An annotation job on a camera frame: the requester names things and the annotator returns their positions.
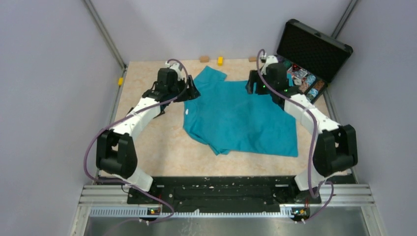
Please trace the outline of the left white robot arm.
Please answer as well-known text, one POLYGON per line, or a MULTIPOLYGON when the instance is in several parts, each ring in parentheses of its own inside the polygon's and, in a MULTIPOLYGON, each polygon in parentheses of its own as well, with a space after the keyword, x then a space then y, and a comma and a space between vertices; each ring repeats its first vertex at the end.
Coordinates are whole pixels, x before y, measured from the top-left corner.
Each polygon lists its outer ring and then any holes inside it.
POLYGON ((200 96, 192 76, 177 59, 169 59, 157 72, 152 87, 119 122, 105 128, 96 140, 96 166, 129 185, 139 188, 145 203, 157 199, 153 178, 138 166, 135 139, 144 128, 172 102, 184 102, 200 96))

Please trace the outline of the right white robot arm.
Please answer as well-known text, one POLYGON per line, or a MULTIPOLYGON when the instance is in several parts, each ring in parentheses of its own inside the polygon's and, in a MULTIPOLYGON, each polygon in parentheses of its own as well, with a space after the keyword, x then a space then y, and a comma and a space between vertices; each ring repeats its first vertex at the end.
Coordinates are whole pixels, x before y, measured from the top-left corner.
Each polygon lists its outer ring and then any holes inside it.
POLYGON ((358 163, 356 130, 341 125, 322 113, 307 96, 289 85, 287 68, 276 56, 261 50, 256 69, 250 71, 246 85, 249 94, 270 95, 273 103, 298 121, 312 136, 308 167, 293 177, 288 189, 289 198, 301 203, 308 191, 315 195, 329 177, 358 163))

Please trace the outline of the teal t-shirt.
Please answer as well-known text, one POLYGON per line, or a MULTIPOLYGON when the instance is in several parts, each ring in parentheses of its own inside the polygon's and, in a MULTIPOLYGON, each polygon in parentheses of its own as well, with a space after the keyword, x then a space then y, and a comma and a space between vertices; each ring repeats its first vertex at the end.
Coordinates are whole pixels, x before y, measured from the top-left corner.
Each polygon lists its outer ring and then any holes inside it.
POLYGON ((297 157, 296 120, 268 95, 250 95, 246 81, 206 66, 194 79, 200 92, 185 101, 183 128, 214 154, 231 151, 297 157))

